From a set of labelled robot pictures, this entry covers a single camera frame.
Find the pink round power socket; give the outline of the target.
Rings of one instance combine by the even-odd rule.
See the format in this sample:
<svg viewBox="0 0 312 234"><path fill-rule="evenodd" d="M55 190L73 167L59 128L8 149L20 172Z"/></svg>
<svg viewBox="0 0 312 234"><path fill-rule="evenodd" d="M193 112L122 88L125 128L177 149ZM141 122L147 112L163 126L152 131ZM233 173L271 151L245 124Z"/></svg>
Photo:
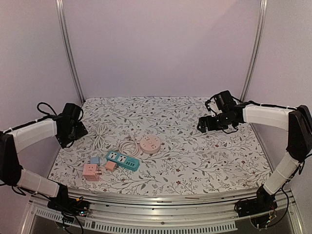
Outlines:
<svg viewBox="0 0 312 234"><path fill-rule="evenodd" d="M139 142L142 152L146 154L155 154L161 148L161 140L154 135L146 135Z"/></svg>

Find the orange usb charger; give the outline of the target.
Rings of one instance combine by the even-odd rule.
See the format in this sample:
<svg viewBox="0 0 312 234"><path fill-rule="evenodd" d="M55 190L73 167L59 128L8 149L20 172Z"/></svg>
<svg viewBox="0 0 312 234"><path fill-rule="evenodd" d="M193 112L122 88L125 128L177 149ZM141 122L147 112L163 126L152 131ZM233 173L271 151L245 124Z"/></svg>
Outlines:
<svg viewBox="0 0 312 234"><path fill-rule="evenodd" d="M118 168L118 165L113 161L107 161L105 169L110 172L114 172Z"/></svg>

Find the white cube socket adapter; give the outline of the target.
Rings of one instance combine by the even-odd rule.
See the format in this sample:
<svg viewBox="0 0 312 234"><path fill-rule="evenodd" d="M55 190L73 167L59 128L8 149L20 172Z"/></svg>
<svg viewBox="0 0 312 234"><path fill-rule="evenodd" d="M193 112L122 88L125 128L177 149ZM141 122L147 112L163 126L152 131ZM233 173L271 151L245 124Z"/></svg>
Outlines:
<svg viewBox="0 0 312 234"><path fill-rule="evenodd" d="M76 140L76 141L74 142L74 144L73 144L73 147L77 147L77 146L81 145L83 142L84 142L84 139L83 139L83 138L81 138L81 139L79 139L79 140Z"/></svg>

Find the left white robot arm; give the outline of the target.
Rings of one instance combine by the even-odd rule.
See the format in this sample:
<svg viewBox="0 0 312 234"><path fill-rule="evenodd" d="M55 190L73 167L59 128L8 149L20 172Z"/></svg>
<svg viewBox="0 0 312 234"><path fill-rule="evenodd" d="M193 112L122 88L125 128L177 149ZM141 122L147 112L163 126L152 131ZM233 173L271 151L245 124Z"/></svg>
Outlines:
<svg viewBox="0 0 312 234"><path fill-rule="evenodd" d="M63 149L70 148L76 141L87 135L82 122L83 110L74 103L66 103L61 113L37 110L43 117L0 133L0 181L2 185L25 189L48 197L61 211L69 211L73 204L68 188L47 179L22 166L20 155L43 142L54 139Z"/></svg>

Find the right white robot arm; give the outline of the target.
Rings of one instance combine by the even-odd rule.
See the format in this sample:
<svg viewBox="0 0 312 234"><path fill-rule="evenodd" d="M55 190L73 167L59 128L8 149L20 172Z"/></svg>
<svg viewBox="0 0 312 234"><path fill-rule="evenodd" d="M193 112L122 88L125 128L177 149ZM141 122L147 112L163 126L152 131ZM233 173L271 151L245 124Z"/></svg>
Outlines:
<svg viewBox="0 0 312 234"><path fill-rule="evenodd" d="M256 130L273 173L257 190L252 202L255 212L261 213L271 204L271 199L301 174L305 161L312 155L312 117L307 106L281 107L247 101L237 104L211 105L206 102L211 115L200 117L197 129L227 132L229 126L236 131L240 124L250 124Z"/></svg>

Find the light blue usb charger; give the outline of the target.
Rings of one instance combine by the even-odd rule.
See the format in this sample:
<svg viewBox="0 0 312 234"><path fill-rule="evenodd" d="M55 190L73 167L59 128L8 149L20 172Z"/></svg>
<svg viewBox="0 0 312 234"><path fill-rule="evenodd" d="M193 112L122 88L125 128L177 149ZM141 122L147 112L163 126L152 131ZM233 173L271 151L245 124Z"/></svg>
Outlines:
<svg viewBox="0 0 312 234"><path fill-rule="evenodd" d="M90 163L91 164L96 164L96 165L100 165L100 159L99 159L99 157L92 157L92 158L90 158Z"/></svg>

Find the pink cube socket adapter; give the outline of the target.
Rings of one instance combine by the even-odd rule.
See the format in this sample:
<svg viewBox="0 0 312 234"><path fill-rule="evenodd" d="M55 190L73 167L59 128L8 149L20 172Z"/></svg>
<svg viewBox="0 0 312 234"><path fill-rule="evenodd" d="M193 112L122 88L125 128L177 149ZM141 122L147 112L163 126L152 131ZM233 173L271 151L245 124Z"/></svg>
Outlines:
<svg viewBox="0 0 312 234"><path fill-rule="evenodd" d="M102 170L97 164L85 164L83 167L82 177L89 182L100 181Z"/></svg>

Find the floral patterned table mat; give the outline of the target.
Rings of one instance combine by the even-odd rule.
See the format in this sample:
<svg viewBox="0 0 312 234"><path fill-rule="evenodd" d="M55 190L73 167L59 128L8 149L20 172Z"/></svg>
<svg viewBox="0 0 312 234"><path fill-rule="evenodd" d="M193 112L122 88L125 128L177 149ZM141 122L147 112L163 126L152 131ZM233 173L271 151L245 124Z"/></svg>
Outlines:
<svg viewBox="0 0 312 234"><path fill-rule="evenodd" d="M256 188L271 175L249 124L236 131L197 130L208 114L201 97L101 97L83 105L84 142L60 150L49 178L75 189L128 195L195 195ZM155 154L142 152L146 135L160 138ZM107 171L115 151L139 160L137 171ZM82 177L90 158L99 157L100 181Z"/></svg>

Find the teal power strip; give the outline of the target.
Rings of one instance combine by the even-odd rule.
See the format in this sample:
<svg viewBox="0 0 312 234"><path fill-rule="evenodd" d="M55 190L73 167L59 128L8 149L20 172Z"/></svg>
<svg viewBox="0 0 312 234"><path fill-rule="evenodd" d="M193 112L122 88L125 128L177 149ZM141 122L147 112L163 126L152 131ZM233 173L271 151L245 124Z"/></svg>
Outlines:
<svg viewBox="0 0 312 234"><path fill-rule="evenodd" d="M129 169L131 171L137 171L139 168L139 160L130 156L125 156L115 151L109 151L106 155L108 161L116 163L119 167Z"/></svg>

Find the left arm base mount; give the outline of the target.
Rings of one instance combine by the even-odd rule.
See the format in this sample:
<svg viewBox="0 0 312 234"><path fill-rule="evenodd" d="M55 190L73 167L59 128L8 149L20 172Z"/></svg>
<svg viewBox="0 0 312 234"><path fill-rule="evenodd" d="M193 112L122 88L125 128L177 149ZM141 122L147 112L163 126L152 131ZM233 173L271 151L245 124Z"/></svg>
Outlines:
<svg viewBox="0 0 312 234"><path fill-rule="evenodd" d="M60 212L66 212L72 215L84 216L89 211L90 202L84 200L82 196L70 198L68 188L58 183L59 190L56 197L50 197L47 207Z"/></svg>

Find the aluminium front rail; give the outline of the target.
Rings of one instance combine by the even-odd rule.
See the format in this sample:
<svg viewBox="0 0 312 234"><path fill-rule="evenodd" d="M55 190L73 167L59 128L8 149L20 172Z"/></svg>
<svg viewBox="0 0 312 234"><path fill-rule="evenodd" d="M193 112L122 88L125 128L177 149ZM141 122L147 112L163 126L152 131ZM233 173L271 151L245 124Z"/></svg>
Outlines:
<svg viewBox="0 0 312 234"><path fill-rule="evenodd" d="M69 225L72 233L130 234L302 234L303 222L291 190L276 194L273 227L257 229L252 216L239 217L238 201L255 189L199 195L124 195L70 189L71 197L90 202L90 212Z"/></svg>

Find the right aluminium frame post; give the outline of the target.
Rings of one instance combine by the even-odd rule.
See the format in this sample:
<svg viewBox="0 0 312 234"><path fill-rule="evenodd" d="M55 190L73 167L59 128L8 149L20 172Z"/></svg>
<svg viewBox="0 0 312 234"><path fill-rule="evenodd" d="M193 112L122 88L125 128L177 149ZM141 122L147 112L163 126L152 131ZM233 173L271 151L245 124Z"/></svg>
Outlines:
<svg viewBox="0 0 312 234"><path fill-rule="evenodd" d="M250 84L252 81L254 69L256 66L256 62L257 62L257 58L258 58L258 54L259 54L259 50L260 50L261 40L262 40L262 36L263 36L267 8L268 8L268 1L267 0L261 0L251 59L250 59L249 65L248 65L246 78L245 78L243 88L242 88L242 92L240 95L241 100L246 99L247 94L248 94L248 90L249 90L249 87L250 87Z"/></svg>

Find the aluminium frame post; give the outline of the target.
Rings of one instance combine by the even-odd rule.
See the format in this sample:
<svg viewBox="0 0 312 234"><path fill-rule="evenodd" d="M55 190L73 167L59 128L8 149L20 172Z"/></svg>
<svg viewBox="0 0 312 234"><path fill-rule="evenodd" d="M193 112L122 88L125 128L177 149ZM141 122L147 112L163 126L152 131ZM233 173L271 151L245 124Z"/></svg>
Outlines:
<svg viewBox="0 0 312 234"><path fill-rule="evenodd" d="M254 69L256 66L256 62L257 62L257 58L258 58L258 54L259 54L259 50L260 50L261 40L262 40L262 36L263 36L267 8L268 8L268 1L267 0L261 0L251 59L250 59L249 65L248 65L246 78L245 78L243 88L242 88L242 92L240 95L241 100L246 99L247 94L248 94L248 90L249 90L249 87L250 87L250 84L252 81Z"/></svg>
<svg viewBox="0 0 312 234"><path fill-rule="evenodd" d="M78 72L75 65L75 59L73 55L73 51L71 48L69 32L66 23L66 16L64 11L64 2L62 0L56 0L56 10L58 15L58 21L61 31L61 36L64 44L65 54L68 60L69 70L71 73L71 77L73 80L74 88L76 90L78 99L81 104L85 102L85 97L82 90L82 85L80 83Z"/></svg>

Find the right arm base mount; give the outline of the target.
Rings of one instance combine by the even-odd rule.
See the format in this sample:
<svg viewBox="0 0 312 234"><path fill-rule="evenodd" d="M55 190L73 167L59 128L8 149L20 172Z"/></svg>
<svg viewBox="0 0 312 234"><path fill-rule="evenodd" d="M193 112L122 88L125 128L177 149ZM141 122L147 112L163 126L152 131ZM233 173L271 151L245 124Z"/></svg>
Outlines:
<svg viewBox="0 0 312 234"><path fill-rule="evenodd" d="M268 212L276 208L277 202L275 200L275 194L269 194L264 189L264 185L261 185L256 191L256 198L243 198L234 205L234 211L238 213L239 217Z"/></svg>

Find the left aluminium frame post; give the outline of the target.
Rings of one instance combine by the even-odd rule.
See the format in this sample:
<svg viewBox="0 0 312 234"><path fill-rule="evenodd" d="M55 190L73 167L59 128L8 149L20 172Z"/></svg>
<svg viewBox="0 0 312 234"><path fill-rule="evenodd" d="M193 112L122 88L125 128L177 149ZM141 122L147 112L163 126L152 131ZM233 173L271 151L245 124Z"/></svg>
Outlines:
<svg viewBox="0 0 312 234"><path fill-rule="evenodd" d="M58 21L61 31L61 36L64 44L65 54L68 60L69 70L71 73L71 77L73 80L74 88L76 90L78 99L81 104L85 102L85 97L82 90L82 85L80 83L78 72L75 65L75 59L73 55L73 51L71 48L69 32L66 23L66 16L64 11L64 2L62 0L56 0L56 10L58 15Z"/></svg>

